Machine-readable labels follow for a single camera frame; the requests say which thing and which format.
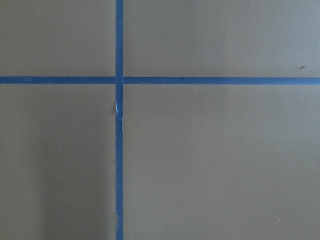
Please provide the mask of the vertical blue tape strip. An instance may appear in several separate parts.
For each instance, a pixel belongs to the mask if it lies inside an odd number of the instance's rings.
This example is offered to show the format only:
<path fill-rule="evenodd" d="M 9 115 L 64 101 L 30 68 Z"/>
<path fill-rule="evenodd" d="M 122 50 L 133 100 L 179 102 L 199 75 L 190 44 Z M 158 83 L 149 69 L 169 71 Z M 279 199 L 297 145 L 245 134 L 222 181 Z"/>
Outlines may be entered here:
<path fill-rule="evenodd" d="M 115 7 L 115 212 L 116 239 L 123 240 L 124 1 L 116 0 Z"/>

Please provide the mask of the horizontal blue tape strip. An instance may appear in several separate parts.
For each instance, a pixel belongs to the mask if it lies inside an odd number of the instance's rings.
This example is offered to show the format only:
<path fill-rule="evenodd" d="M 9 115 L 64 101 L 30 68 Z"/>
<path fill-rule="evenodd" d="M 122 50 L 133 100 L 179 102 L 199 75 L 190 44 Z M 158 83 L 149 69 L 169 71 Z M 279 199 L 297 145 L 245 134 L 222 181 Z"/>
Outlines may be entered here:
<path fill-rule="evenodd" d="M 1 84 L 319 85 L 318 77 L 2 76 Z"/>

